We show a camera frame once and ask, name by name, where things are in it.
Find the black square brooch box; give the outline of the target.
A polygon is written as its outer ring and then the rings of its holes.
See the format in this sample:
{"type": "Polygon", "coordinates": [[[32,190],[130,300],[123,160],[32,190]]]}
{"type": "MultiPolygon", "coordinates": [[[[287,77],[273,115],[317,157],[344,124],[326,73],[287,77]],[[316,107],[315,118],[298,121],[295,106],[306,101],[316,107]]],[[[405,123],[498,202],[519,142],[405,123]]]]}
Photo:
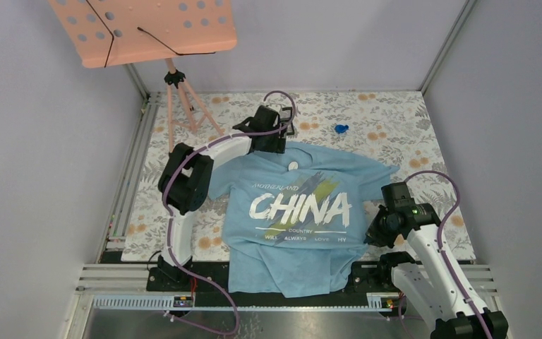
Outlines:
{"type": "Polygon", "coordinates": [[[279,111],[279,121],[282,126],[287,126],[284,130],[285,136],[294,136],[296,134],[294,123],[294,111],[291,107],[282,107],[279,111]]]}

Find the round white-backed brooch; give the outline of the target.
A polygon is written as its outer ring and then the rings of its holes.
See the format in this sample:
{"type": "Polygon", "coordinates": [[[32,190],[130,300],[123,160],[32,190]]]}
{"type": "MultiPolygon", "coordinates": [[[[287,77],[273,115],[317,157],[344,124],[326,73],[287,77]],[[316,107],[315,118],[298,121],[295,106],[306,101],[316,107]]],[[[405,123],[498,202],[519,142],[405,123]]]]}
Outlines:
{"type": "Polygon", "coordinates": [[[293,162],[290,162],[289,165],[288,165],[288,170],[289,171],[292,171],[292,170],[297,170],[299,168],[299,164],[295,161],[293,162]]]}

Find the light blue printed t-shirt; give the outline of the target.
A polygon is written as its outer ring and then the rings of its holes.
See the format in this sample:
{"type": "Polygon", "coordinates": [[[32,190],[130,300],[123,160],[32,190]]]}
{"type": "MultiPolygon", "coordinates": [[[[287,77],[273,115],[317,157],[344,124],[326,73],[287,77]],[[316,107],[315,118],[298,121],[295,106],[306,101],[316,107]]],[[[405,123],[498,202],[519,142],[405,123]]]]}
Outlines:
{"type": "Polygon", "coordinates": [[[265,250],[347,251],[366,246],[364,204],[381,198],[394,165],[343,150],[289,142],[283,154],[255,151],[214,170],[208,195],[228,195],[222,240],[261,261],[265,250]],[[290,162],[299,168],[289,171],[290,162]]]}

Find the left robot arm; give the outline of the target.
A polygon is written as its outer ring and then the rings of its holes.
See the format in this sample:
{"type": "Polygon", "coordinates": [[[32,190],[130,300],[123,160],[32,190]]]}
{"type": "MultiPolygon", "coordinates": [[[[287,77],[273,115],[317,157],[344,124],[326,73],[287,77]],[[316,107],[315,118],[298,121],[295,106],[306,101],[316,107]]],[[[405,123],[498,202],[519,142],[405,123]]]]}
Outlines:
{"type": "Polygon", "coordinates": [[[294,133],[297,112],[295,107],[275,110],[261,105],[252,117],[234,126],[234,134],[197,148],[185,143],[174,147],[158,183],[170,218],[152,279],[163,279],[173,290],[188,286],[195,212],[207,198],[212,173],[228,161],[254,151],[283,153],[287,136],[294,133]]]}

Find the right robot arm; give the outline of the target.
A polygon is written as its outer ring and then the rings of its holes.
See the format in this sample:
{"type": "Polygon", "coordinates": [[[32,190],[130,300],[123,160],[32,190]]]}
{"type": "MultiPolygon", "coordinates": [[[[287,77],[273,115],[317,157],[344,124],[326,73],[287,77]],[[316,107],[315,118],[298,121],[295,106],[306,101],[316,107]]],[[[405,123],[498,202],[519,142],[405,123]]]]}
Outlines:
{"type": "Polygon", "coordinates": [[[405,251],[383,254],[376,280],[387,291],[400,290],[427,325],[431,338],[506,338],[509,323],[493,311],[465,276],[443,236],[442,220],[429,203],[417,203],[406,183],[381,188],[380,205],[365,243],[390,247],[402,237],[405,251]]]}

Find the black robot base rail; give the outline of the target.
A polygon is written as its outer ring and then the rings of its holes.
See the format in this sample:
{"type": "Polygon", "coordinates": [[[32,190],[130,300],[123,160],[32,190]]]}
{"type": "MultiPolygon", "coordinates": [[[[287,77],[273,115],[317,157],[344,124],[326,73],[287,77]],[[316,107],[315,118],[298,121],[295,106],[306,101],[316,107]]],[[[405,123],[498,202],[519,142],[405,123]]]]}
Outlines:
{"type": "Polygon", "coordinates": [[[383,254],[397,252],[380,249],[372,267],[368,268],[368,252],[374,246],[359,246],[352,250],[304,250],[300,258],[296,249],[265,250],[269,260],[261,261],[237,251],[224,262],[191,261],[188,269],[191,279],[185,285],[173,285],[161,278],[151,278],[156,264],[145,269],[145,288],[148,292],[170,294],[218,292],[236,307],[231,298],[236,293],[277,293],[285,298],[302,298],[346,293],[394,293],[398,289],[380,282],[377,267],[383,254]]]}

